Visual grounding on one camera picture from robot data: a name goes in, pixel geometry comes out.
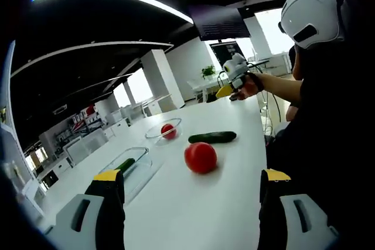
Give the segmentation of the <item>person's right hand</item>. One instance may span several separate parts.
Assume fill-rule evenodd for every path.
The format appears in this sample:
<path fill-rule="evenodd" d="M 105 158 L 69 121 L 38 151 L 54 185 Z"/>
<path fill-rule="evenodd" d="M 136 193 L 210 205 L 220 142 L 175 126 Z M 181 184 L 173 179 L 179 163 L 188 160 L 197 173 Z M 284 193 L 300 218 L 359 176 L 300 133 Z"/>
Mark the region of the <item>person's right hand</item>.
<path fill-rule="evenodd" d="M 232 96 L 236 97 L 238 100 L 245 100 L 252 97 L 259 92 L 264 90 L 264 85 L 260 78 L 254 73 L 247 73 L 244 76 L 243 86 L 234 92 Z"/>

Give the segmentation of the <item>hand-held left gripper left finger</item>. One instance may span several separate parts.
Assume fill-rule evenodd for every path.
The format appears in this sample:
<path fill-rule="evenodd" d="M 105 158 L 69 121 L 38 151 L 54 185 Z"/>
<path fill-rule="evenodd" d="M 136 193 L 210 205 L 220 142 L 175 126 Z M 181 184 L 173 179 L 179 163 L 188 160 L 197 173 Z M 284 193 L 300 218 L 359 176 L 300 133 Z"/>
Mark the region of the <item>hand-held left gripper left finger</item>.
<path fill-rule="evenodd" d="M 45 235 L 56 249 L 124 249 L 124 203 L 123 173 L 102 172 L 57 213 Z"/>

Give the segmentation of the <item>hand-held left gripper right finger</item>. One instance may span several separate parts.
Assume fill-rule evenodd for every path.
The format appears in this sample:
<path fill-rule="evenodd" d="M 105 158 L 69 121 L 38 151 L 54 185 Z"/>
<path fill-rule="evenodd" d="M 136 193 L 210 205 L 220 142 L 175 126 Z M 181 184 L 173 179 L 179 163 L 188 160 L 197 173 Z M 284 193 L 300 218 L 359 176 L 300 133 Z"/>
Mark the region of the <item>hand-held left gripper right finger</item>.
<path fill-rule="evenodd" d="M 307 194 L 283 172 L 264 169 L 260 179 L 258 249 L 335 249 L 339 233 Z"/>

